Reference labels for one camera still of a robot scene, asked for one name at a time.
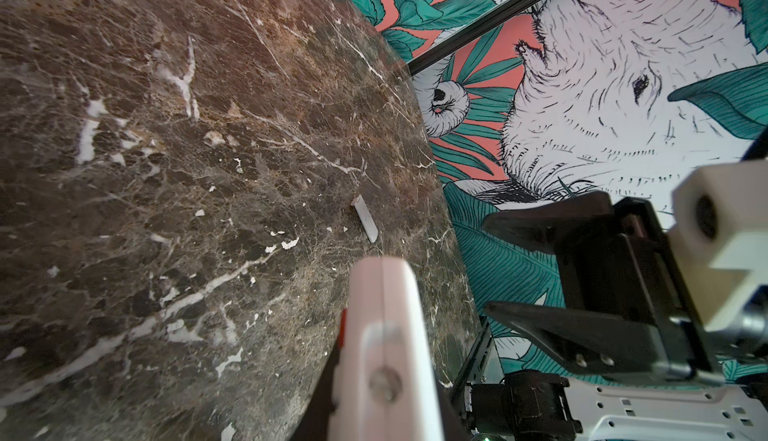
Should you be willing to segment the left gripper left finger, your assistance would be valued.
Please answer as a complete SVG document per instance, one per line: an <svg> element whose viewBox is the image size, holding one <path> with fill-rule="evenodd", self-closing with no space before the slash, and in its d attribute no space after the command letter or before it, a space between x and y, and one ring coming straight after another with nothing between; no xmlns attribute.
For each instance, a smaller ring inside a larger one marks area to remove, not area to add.
<svg viewBox="0 0 768 441"><path fill-rule="evenodd" d="M330 351L309 404L290 441L327 441L329 418L335 411L333 402L334 372L339 362L339 346Z"/></svg>

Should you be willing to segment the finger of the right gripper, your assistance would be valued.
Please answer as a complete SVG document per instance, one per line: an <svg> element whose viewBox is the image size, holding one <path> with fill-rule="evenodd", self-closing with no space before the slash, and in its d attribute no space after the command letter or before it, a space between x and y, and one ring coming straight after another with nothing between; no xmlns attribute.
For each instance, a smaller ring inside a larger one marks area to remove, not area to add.
<svg viewBox="0 0 768 441"><path fill-rule="evenodd" d="M555 245L571 231L612 214L610 196L597 191L535 208L498 211L486 216L481 228L527 251L555 254Z"/></svg>
<svg viewBox="0 0 768 441"><path fill-rule="evenodd" d="M578 375L607 380L691 380L686 356L655 326L592 311L490 301L485 313Z"/></svg>

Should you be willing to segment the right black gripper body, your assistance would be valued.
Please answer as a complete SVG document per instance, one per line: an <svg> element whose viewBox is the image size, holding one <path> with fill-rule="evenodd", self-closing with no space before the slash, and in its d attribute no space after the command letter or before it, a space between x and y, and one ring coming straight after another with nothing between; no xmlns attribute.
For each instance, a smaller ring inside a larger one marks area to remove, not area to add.
<svg viewBox="0 0 768 441"><path fill-rule="evenodd" d="M721 384L724 375L700 325L652 204L625 198L613 214L571 231L555 245L567 309L655 326L684 354L691 380L610 380L624 384Z"/></svg>

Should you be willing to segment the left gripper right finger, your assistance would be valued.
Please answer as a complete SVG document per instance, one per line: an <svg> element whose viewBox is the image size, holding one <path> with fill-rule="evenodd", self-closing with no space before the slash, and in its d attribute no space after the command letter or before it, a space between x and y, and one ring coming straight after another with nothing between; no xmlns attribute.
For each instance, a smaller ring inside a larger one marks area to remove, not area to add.
<svg viewBox="0 0 768 441"><path fill-rule="evenodd" d="M445 441L469 441L470 435L465 429L459 414L450 403L449 391L437 382L437 396L440 407L442 429Z"/></svg>

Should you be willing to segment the white remote control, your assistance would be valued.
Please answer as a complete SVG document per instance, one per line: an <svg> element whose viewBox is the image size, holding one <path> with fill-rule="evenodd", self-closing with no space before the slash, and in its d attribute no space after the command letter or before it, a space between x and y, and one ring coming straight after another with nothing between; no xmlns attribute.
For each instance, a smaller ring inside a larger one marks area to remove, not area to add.
<svg viewBox="0 0 768 441"><path fill-rule="evenodd" d="M331 440L441 440L444 429L417 281L403 259L350 271L334 370Z"/></svg>

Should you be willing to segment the white battery cover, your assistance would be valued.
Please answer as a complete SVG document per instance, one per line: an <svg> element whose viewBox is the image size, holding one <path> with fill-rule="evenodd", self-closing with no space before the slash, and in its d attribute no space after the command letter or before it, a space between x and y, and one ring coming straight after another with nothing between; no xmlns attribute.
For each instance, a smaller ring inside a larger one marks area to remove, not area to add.
<svg viewBox="0 0 768 441"><path fill-rule="evenodd" d="M379 230L363 196L357 195L351 202L351 206L357 213L368 240L375 243L379 238Z"/></svg>

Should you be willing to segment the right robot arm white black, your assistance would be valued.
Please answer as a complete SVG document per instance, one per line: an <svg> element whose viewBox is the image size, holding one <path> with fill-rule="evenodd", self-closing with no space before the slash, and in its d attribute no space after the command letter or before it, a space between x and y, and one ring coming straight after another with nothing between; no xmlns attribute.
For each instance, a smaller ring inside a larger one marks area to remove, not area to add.
<svg viewBox="0 0 768 441"><path fill-rule="evenodd" d="M675 224L604 192L484 218L555 257L563 307L491 301L489 316L564 369L463 391L467 424L517 440L763 440L767 377L727 383L721 358L767 360L767 138L673 194Z"/></svg>

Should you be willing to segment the black mounting rail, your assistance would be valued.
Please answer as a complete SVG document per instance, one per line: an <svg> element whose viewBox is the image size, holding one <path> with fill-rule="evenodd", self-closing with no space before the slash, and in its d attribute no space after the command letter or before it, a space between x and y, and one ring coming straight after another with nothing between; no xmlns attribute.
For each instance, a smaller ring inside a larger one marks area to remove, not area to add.
<svg viewBox="0 0 768 441"><path fill-rule="evenodd" d="M481 330L448 392L449 401L456 410L461 410L464 406L464 396L468 385L486 383L485 371L490 359L493 336L489 318L481 315L479 320Z"/></svg>

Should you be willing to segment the right black frame post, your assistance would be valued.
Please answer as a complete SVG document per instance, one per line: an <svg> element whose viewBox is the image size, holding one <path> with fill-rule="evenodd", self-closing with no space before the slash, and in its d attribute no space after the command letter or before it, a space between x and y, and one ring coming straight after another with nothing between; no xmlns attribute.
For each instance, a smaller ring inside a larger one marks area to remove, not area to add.
<svg viewBox="0 0 768 441"><path fill-rule="evenodd" d="M445 41L431 48L428 52L414 58L408 63L411 76L415 76L430 66L436 64L463 46L482 37L486 33L502 26L511 18L521 14L526 9L543 0L506 0L494 9L483 14L474 22L468 24Z"/></svg>

